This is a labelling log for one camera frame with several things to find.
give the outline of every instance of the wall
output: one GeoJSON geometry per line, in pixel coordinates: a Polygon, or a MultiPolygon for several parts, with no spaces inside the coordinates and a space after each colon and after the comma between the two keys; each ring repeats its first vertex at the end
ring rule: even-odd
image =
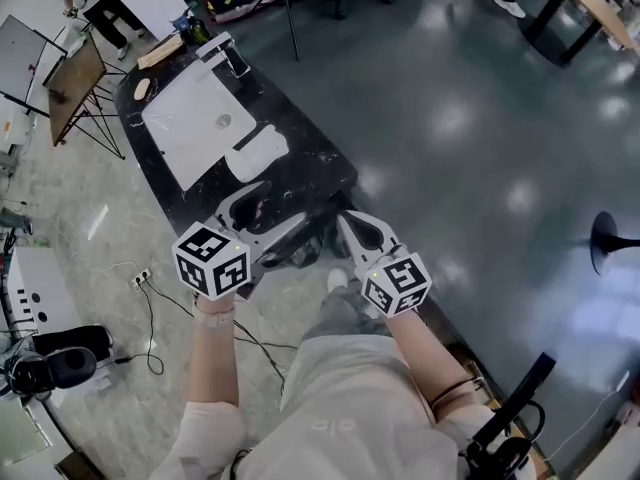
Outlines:
{"type": "Polygon", "coordinates": [[[49,37],[54,37],[66,23],[59,0],[0,0],[0,23],[9,14],[49,37]]]}

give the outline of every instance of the whiteboard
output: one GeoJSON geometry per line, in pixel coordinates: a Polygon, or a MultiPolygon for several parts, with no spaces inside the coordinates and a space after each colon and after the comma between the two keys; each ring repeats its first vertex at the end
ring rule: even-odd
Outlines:
{"type": "Polygon", "coordinates": [[[9,15],[0,25],[0,91],[26,101],[47,41],[9,15]]]}
{"type": "Polygon", "coordinates": [[[158,94],[142,119],[183,191],[257,125],[201,60],[158,94]]]}

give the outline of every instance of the bracelet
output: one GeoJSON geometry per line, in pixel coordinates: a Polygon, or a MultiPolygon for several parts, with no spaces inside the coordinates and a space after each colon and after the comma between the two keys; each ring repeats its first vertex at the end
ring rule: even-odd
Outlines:
{"type": "Polygon", "coordinates": [[[431,410],[434,410],[436,405],[438,405],[439,403],[441,403],[443,400],[445,400],[449,395],[451,395],[454,391],[456,391],[457,389],[466,386],[467,384],[481,384],[482,383],[482,378],[481,377],[473,377],[471,379],[467,379],[467,380],[463,380],[461,382],[458,382],[456,384],[454,384],[453,386],[447,388],[444,392],[442,392],[440,395],[438,395],[433,402],[431,402],[431,410]]]}
{"type": "Polygon", "coordinates": [[[196,319],[196,322],[204,325],[207,329],[216,329],[228,324],[229,322],[233,322],[236,314],[235,306],[231,306],[231,309],[224,313],[205,313],[198,308],[198,305],[195,302],[193,307],[195,309],[193,317],[196,319]]]}

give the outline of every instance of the glossy floor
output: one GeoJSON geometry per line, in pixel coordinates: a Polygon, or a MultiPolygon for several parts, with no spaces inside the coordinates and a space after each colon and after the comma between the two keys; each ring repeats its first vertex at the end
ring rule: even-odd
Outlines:
{"type": "MultiPolygon", "coordinates": [[[[546,2],[519,1],[533,15],[546,2]]],[[[492,0],[347,10],[335,22],[329,2],[294,7],[300,63],[283,9],[232,33],[354,163],[360,207],[420,252],[440,306],[506,392],[554,351],[536,397],[550,454],[637,372],[640,254],[618,253],[599,277],[584,239],[601,210],[640,235],[639,59],[600,37],[560,69],[492,0]]],[[[552,26],[567,41],[584,30],[571,7],[552,26]]],[[[559,472],[625,398],[554,457],[559,472]]]]}

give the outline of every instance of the chair leg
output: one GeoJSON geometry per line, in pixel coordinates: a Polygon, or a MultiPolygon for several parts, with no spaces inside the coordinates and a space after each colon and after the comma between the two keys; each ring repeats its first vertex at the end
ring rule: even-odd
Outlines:
{"type": "Polygon", "coordinates": [[[300,62],[300,52],[298,51],[298,40],[296,39],[296,29],[293,25],[293,16],[291,15],[291,4],[289,0],[284,0],[287,8],[287,16],[289,17],[289,29],[291,30],[291,39],[293,40],[293,49],[296,51],[296,60],[300,62]]]}
{"type": "Polygon", "coordinates": [[[333,17],[338,21],[344,20],[347,16],[342,12],[342,0],[335,0],[335,7],[333,9],[333,17]]]}

